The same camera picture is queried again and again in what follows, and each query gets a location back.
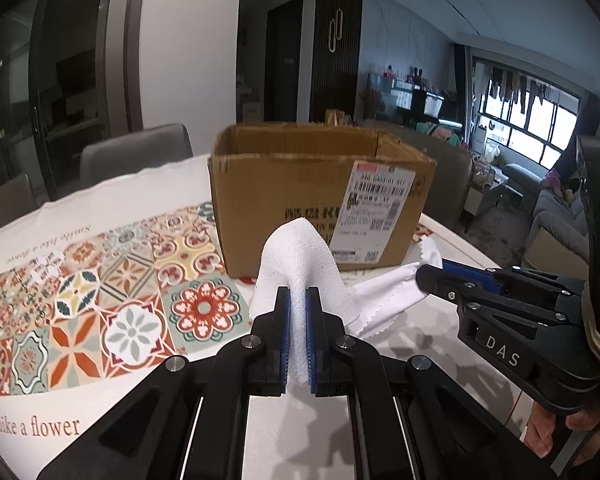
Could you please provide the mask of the white fluffy towel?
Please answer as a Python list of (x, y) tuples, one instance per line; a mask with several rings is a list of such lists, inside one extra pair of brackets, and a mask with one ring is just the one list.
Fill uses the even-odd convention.
[(310, 383), (306, 290), (316, 287), (325, 312), (339, 316), (344, 326), (362, 327), (360, 311), (340, 276), (332, 252), (312, 224), (294, 219), (266, 240), (249, 314), (257, 318), (274, 310), (277, 289), (290, 292), (288, 382)]

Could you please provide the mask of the grey chair left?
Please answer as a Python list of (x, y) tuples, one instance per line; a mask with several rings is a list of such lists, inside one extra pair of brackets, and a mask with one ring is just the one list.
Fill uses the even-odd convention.
[(193, 157), (186, 128), (169, 124), (115, 136), (87, 145), (81, 154), (80, 183), (90, 188), (102, 181)]

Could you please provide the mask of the grey sofa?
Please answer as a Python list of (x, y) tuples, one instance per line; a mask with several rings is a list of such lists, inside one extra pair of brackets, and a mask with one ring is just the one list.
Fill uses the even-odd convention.
[(564, 181), (555, 169), (540, 178), (516, 164), (503, 174), (522, 193), (521, 207), (531, 217), (522, 265), (533, 270), (580, 278), (588, 275), (588, 226), (578, 179)]

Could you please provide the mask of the brown cardboard box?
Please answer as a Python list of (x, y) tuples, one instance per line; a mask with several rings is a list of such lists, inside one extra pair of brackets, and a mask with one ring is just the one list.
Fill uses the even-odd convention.
[(391, 133), (324, 124), (237, 124), (208, 160), (216, 228), (233, 278), (253, 278), (265, 241), (308, 220), (343, 271), (398, 266), (436, 163)]

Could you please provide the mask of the large window with laundry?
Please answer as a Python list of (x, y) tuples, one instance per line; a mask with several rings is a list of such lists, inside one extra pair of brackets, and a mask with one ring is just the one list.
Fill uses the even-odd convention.
[(577, 96), (543, 79), (481, 58), (472, 62), (474, 131), (506, 159), (552, 169), (568, 148), (579, 110)]

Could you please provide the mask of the patterned floral tablecloth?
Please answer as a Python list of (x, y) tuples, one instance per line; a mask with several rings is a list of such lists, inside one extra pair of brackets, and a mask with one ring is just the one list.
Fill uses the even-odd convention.
[[(250, 329), (250, 280), (225, 274), (207, 155), (76, 192), (0, 229), (0, 454), (19, 479), (42, 468), (174, 354), (212, 356)], [(211, 299), (172, 313), (181, 289)], [(429, 356), (517, 437), (520, 390), (456, 336), (429, 297), (370, 340)], [(289, 384), (251, 401), (244, 479), (353, 479), (346, 401)]]

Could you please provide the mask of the thin white cloth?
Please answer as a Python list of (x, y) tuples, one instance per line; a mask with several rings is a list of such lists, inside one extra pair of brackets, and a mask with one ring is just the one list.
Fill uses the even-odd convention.
[(348, 293), (358, 310), (358, 318), (347, 324), (350, 335), (364, 339), (385, 330), (407, 309), (429, 296), (416, 283), (417, 271), (422, 266), (442, 268), (442, 257), (436, 242), (425, 236), (415, 246), (413, 262), (356, 283)]

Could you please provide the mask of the grey chair behind box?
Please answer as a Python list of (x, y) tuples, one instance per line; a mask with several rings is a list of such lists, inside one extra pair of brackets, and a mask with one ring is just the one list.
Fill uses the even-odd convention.
[(461, 148), (391, 122), (364, 119), (365, 128), (378, 128), (425, 153), (437, 163), (424, 213), (454, 231), (468, 195), (474, 162)]

